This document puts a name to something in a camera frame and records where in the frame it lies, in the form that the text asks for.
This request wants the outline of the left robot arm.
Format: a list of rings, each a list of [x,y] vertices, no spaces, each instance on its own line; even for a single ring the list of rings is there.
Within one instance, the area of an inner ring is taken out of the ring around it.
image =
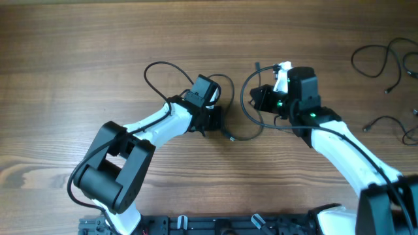
[[[84,159],[70,176],[68,187],[79,188],[92,208],[104,216],[100,227],[110,234],[132,234],[141,214],[134,200],[156,149],[187,132],[217,129],[214,105],[219,84],[199,75],[184,96],[167,98],[162,109],[129,125],[105,123]]]

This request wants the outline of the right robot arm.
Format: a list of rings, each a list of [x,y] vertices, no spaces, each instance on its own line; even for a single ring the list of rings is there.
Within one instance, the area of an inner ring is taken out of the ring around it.
[[[309,212],[309,234],[416,234],[417,176],[404,176],[376,157],[351,133],[342,118],[322,106],[311,67],[270,67],[275,85],[250,91],[257,111],[276,114],[308,147],[326,157],[359,198],[357,211],[329,204]]]

